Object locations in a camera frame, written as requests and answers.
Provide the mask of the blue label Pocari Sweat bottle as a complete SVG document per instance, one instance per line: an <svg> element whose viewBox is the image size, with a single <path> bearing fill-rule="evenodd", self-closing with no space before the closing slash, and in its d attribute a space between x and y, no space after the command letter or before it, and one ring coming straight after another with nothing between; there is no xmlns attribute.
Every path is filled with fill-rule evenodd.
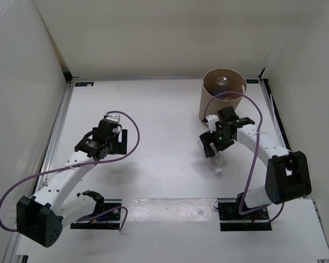
<svg viewBox="0 0 329 263"><path fill-rule="evenodd" d="M229 95L223 94L223 92L225 92L225 90L213 90L211 92L212 96L217 96L217 99L221 99L221 100L231 100L231 97Z"/></svg>

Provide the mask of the clear plastic bottle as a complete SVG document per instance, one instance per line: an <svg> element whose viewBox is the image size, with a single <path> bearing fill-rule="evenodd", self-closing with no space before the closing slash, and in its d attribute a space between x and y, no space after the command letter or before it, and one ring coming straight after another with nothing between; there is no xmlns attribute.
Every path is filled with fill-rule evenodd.
<svg viewBox="0 0 329 263"><path fill-rule="evenodd" d="M215 83L216 83L217 86L225 87L225 88L228 87L229 84L230 84L229 79L225 76L217 77L216 80L215 80Z"/></svg>

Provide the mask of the clear bottle white orange label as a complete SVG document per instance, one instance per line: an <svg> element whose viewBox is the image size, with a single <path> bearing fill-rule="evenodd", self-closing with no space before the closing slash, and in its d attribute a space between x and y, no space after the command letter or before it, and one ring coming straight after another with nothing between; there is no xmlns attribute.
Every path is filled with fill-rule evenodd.
<svg viewBox="0 0 329 263"><path fill-rule="evenodd" d="M205 158L207 166L214 171L216 175L219 175L222 173L222 166L223 166L223 159L221 153L216 149L215 145L213 143L210 143L210 146L214 152L213 157L206 157L205 148L203 146L203 143L201 140L198 140L198 144L200 145L200 148L202 149L203 156Z"/></svg>

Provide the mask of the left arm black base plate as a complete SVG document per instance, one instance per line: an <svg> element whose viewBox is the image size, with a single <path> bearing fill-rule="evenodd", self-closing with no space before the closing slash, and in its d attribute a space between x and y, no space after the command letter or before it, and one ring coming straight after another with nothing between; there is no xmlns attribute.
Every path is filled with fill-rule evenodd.
<svg viewBox="0 0 329 263"><path fill-rule="evenodd" d="M104 208L101 212L112 209L111 212L94 220L85 222L76 222L70 225L74 230L119 230L121 226L121 209L122 203L116 201L104 201Z"/></svg>

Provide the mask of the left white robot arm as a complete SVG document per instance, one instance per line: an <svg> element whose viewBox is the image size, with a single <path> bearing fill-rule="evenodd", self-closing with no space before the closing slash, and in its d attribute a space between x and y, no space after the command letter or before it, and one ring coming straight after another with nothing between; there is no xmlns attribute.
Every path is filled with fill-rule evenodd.
<svg viewBox="0 0 329 263"><path fill-rule="evenodd" d="M32 197L21 197L16 205L17 230L45 248L51 247L63 228L74 222L89 222L104 214L104 197L91 190L69 194L97 164L108 155L127 153L127 131L120 114L105 115L97 127L75 146L65 169Z"/></svg>

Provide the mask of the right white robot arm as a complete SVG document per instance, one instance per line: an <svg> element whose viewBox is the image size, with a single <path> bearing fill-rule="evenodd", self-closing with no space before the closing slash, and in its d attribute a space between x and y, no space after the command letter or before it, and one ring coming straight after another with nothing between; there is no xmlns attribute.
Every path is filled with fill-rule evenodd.
<svg viewBox="0 0 329 263"><path fill-rule="evenodd" d="M203 118L208 131L200 135L205 157L216 158L221 152L239 142L253 152L253 161L266 166L264 185L245 187L238 194L235 212L248 219L255 211L271 204L284 204L311 194L311 180L306 155L292 152L263 134L253 120L240 118L233 107L225 107L215 115Z"/></svg>

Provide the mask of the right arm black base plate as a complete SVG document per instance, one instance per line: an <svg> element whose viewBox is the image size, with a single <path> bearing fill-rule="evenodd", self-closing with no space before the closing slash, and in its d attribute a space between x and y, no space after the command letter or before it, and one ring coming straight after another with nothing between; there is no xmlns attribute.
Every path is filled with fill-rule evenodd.
<svg viewBox="0 0 329 263"><path fill-rule="evenodd" d="M236 202L217 200L213 208L218 212L221 232L271 231L269 213L266 208L241 215Z"/></svg>

